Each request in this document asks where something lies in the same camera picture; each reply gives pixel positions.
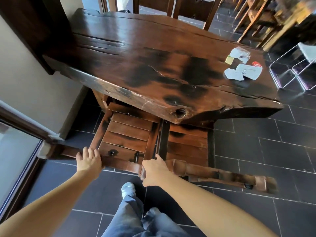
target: person's left arm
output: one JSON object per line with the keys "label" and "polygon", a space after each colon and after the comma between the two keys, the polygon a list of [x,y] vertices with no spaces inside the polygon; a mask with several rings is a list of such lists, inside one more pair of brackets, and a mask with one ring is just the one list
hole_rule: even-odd
{"label": "person's left arm", "polygon": [[64,222],[86,187],[101,173],[97,150],[77,154],[77,172],[0,225],[0,237],[48,237]]}

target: hand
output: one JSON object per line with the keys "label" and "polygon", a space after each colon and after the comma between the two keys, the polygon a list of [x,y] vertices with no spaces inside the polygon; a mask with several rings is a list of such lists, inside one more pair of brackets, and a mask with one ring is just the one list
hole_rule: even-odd
{"label": "hand", "polygon": [[143,160],[142,162],[146,171],[146,178],[143,181],[143,186],[145,187],[158,185],[161,176],[166,173],[171,173],[166,163],[158,154],[156,154],[156,158],[157,159]]}
{"label": "hand", "polygon": [[82,155],[78,152],[77,173],[84,172],[92,179],[97,179],[101,173],[101,157],[98,150],[83,148]]}

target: person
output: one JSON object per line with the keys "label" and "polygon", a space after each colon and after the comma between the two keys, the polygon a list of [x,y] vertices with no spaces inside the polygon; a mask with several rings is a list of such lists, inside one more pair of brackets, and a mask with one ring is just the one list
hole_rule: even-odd
{"label": "person", "polygon": [[[159,186],[166,191],[207,236],[276,235],[260,221],[228,201],[168,171],[165,162],[144,160],[144,186]],[[63,184],[30,203],[0,225],[0,237],[48,237],[63,223],[86,187],[101,173],[97,150],[83,149],[77,154],[77,172]],[[102,237],[188,237],[167,215],[151,208],[142,218],[143,203],[132,183],[122,188],[123,200]]]}

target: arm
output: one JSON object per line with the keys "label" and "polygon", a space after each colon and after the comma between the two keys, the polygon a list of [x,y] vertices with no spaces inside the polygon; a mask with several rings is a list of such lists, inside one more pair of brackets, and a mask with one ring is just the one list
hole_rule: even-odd
{"label": "arm", "polygon": [[101,172],[97,150],[77,154],[77,172],[66,182],[24,207],[0,225],[0,237],[51,236],[69,215],[86,187]]}
{"label": "arm", "polygon": [[228,201],[189,183],[170,172],[165,162],[144,160],[143,185],[166,191],[206,236],[276,237],[263,223]]}

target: person's right arm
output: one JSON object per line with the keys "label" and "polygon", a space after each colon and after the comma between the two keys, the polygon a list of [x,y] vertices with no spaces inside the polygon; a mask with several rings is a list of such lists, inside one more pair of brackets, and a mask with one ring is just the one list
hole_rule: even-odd
{"label": "person's right arm", "polygon": [[160,156],[156,157],[143,161],[143,185],[156,185],[166,191],[207,237],[277,236],[239,207],[174,175]]}

